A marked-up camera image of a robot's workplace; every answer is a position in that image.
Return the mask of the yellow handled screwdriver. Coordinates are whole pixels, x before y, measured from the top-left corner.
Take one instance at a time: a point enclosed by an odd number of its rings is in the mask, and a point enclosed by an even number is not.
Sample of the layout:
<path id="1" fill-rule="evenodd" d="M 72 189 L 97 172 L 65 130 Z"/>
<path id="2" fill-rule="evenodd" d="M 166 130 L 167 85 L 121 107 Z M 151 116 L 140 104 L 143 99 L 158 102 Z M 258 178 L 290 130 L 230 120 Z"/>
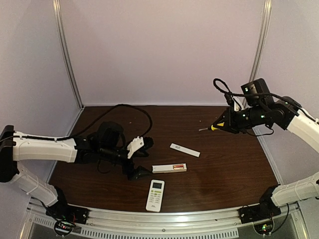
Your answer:
<path id="1" fill-rule="evenodd" d="M 204 131 L 204 130 L 210 130 L 210 131 L 215 131 L 215 130 L 220 130 L 224 127 L 224 123 L 218 123 L 218 124 L 212 124 L 209 127 L 206 128 L 201 128 L 198 131 Z"/>

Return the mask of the slim white remote control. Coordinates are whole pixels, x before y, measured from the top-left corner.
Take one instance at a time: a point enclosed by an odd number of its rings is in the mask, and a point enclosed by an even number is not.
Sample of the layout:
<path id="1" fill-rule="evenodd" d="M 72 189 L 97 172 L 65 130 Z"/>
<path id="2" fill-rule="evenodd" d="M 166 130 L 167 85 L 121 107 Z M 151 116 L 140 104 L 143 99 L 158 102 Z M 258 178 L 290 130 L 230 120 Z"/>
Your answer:
<path id="1" fill-rule="evenodd" d="M 153 174 L 161 174 L 161 173 L 178 173 L 178 172 L 186 172 L 187 165 L 183 163 L 185 166 L 185 170 L 173 170 L 173 165 L 179 164 L 168 164 L 168 165 L 153 165 L 152 166 L 152 173 Z"/>

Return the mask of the white air conditioner remote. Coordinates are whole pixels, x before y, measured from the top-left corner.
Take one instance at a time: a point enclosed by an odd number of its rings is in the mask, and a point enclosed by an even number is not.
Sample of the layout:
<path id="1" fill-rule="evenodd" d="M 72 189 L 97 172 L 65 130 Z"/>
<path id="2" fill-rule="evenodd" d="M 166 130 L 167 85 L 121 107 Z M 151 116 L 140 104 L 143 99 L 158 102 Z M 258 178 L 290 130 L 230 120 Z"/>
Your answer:
<path id="1" fill-rule="evenodd" d="M 150 183 L 149 193 L 146 202 L 148 212 L 160 212 L 165 182 L 163 180 L 153 179 Z"/>

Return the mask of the white battery cover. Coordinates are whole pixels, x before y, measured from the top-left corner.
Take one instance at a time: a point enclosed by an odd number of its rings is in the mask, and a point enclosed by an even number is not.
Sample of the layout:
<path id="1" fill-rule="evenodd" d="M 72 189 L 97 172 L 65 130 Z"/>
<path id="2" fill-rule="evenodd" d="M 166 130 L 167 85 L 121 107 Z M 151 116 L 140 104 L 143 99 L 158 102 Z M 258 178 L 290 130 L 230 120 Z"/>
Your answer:
<path id="1" fill-rule="evenodd" d="M 186 147 L 183 147 L 183 146 L 180 146 L 180 145 L 177 145 L 177 144 L 174 144 L 174 143 L 172 143 L 170 145 L 170 148 L 174 149 L 174 150 L 177 150 L 179 152 L 183 152 L 185 154 L 194 156 L 194 157 L 199 157 L 200 156 L 200 152 L 192 150 L 192 149 L 189 149 L 189 148 L 186 148 Z"/>

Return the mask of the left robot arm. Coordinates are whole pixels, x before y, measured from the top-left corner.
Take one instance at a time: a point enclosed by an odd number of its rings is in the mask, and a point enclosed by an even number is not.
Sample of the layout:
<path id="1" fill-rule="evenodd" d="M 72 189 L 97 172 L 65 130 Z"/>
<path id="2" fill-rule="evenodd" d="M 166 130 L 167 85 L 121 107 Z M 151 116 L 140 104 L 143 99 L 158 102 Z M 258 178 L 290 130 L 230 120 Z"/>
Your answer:
<path id="1" fill-rule="evenodd" d="M 87 137 L 65 138 L 25 135 L 7 125 L 0 135 L 0 181 L 17 183 L 26 194 L 40 200 L 49 209 L 68 206 L 61 189 L 40 180 L 27 170 L 23 160 L 54 160 L 88 164 L 108 161 L 120 165 L 129 180 L 148 175 L 149 170 L 135 167 L 134 157 L 148 157 L 154 145 L 151 137 L 137 136 L 126 142 L 124 129 L 115 122 L 103 122 Z"/>

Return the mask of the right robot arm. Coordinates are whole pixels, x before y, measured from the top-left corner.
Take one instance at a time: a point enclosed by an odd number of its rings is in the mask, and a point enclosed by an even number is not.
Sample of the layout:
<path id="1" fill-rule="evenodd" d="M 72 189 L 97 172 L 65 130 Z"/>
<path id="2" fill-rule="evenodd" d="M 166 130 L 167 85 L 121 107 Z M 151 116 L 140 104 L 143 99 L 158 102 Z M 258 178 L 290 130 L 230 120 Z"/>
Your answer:
<path id="1" fill-rule="evenodd" d="M 223 93 L 228 107 L 211 125 L 211 130 L 222 130 L 233 134 L 247 133 L 255 126 L 273 125 L 298 136 L 315 151 L 319 150 L 319 121 L 290 97 L 281 97 L 269 91 L 264 79 L 260 78 L 241 86 L 242 93 L 236 94 L 229 88 L 221 89 L 214 79 L 214 87 Z M 315 173 L 296 182 L 270 187 L 260 199 L 261 205 L 280 207 L 285 204 L 315 198 L 319 195 L 319 174 Z"/>

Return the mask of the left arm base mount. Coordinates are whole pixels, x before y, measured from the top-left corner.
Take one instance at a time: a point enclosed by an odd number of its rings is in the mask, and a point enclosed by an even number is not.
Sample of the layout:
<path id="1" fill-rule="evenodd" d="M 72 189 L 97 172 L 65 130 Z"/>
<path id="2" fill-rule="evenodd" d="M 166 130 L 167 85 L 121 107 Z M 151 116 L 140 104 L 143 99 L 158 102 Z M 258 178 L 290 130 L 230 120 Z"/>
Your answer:
<path id="1" fill-rule="evenodd" d="M 55 219 L 53 225 L 54 232 L 61 237 L 65 237 L 75 232 L 77 224 L 85 225 L 88 219 L 89 210 L 87 208 L 68 205 L 64 209 L 44 206 L 46 215 Z"/>

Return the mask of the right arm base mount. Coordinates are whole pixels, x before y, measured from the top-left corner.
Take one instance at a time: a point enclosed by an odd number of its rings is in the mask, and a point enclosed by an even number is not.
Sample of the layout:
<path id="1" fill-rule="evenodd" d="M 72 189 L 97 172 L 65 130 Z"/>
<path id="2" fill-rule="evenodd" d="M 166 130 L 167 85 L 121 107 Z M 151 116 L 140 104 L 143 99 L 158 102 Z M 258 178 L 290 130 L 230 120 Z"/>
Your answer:
<path id="1" fill-rule="evenodd" d="M 275 229 L 274 216 L 281 214 L 278 207 L 266 204 L 244 205 L 238 210 L 241 224 L 252 223 L 254 231 L 263 237 L 270 236 Z"/>

